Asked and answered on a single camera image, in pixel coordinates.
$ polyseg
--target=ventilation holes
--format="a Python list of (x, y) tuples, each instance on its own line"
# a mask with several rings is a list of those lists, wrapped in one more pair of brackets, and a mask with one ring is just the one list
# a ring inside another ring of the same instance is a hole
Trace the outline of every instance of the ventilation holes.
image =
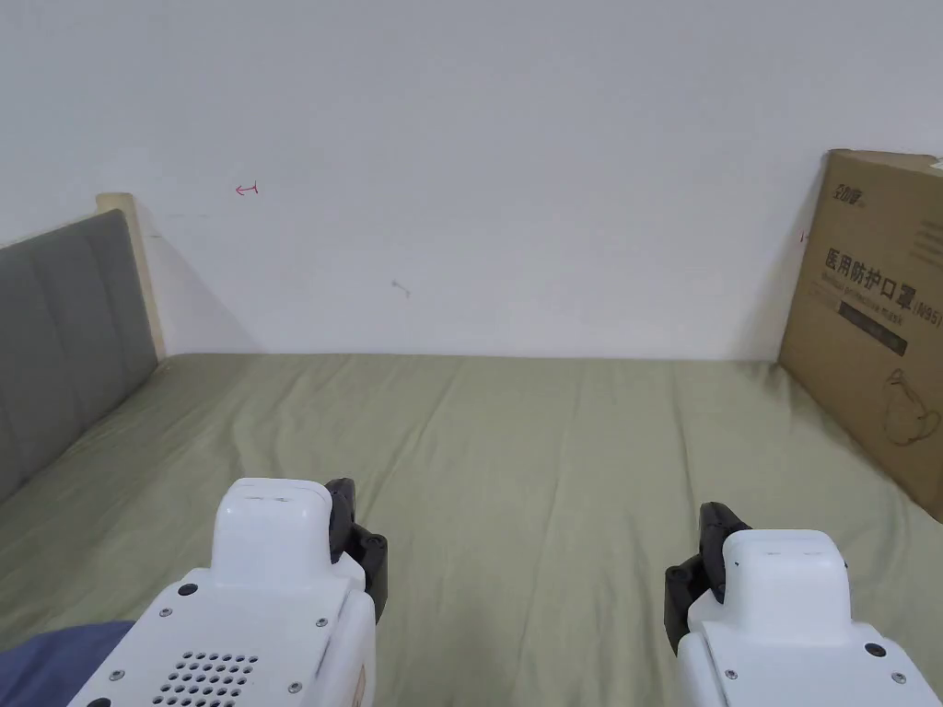
[[(237, 673), (240, 671), (246, 674), (251, 673), (253, 667), (247, 665), (247, 663), (258, 661), (257, 655), (234, 656), (232, 653), (205, 653), (193, 650), (187, 650), (181, 654), (181, 657), (184, 658), (184, 661), (174, 664), (174, 672), (170, 673), (167, 676), (168, 681), (159, 687), (162, 694), (157, 694), (151, 698), (151, 704), (161, 705), (161, 707), (165, 705), (170, 707), (174, 707), (174, 705), (179, 705), (179, 707), (236, 707), (236, 701), (232, 698), (237, 698), (242, 694), (242, 691), (236, 685), (232, 685), (231, 688), (230, 685), (233, 682), (237, 685), (245, 685), (246, 678)], [(187, 664), (186, 661), (190, 658), (194, 662)], [(202, 664), (196, 662), (204, 659), (217, 662)], [(181, 672), (178, 672), (185, 669), (198, 670), (201, 668), (203, 672), (196, 674), (190, 672), (181, 674)], [(194, 684), (195, 682), (209, 682), (210, 684), (203, 686)]]

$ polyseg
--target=upholstered headboard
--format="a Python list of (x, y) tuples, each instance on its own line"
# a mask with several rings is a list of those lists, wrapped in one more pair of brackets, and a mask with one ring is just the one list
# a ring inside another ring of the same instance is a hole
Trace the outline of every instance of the upholstered headboard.
[(0, 248), (0, 501), (163, 355), (134, 200)]

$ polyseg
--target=wrinkled fabric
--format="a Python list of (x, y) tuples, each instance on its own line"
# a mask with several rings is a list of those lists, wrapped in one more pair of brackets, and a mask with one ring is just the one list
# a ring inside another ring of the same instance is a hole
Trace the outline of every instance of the wrinkled fabric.
[(816, 528), (943, 694), (943, 527), (768, 364), (178, 356), (0, 506), (0, 636), (136, 618), (242, 476), (357, 483), (384, 705), (679, 702), (664, 570), (724, 501)]
[(0, 704), (66, 707), (133, 625), (114, 621), (41, 633), (0, 652)]

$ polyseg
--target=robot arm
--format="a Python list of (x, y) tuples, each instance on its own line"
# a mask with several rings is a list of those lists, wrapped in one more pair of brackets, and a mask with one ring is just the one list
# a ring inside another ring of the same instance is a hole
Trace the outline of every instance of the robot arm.
[(212, 560), (165, 588), (70, 707), (371, 707), (387, 542), (354, 482), (240, 479)]
[(852, 621), (828, 535), (753, 530), (722, 503), (665, 573), (665, 628), (689, 707), (940, 707), (900, 646)]

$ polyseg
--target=blue pillow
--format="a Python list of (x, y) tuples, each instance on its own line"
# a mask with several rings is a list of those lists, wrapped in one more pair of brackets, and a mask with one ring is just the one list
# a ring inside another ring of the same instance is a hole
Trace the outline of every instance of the blue pillow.
[(0, 705), (65, 707), (134, 621), (41, 633), (0, 653)]

